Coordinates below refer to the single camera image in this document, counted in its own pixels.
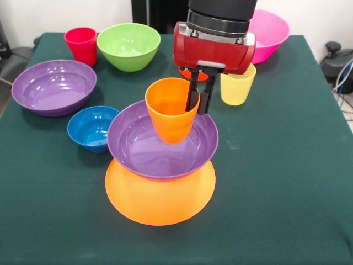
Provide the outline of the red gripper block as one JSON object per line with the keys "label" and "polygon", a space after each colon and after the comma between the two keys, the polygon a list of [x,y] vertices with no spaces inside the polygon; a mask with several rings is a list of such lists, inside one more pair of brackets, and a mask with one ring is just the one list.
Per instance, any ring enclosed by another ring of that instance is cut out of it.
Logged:
{"label": "red gripper block", "polygon": [[[255,53],[255,35],[247,33],[245,42],[237,44],[234,38],[198,32],[198,36],[191,35],[192,29],[186,22],[177,22],[174,27],[173,59],[177,66],[189,69],[212,67],[223,73],[243,74],[252,62]],[[199,100],[197,90],[199,71],[191,70],[188,97],[185,110],[191,111]],[[217,73],[209,75],[205,89],[200,94],[200,104],[197,113],[208,113],[213,87]]]}

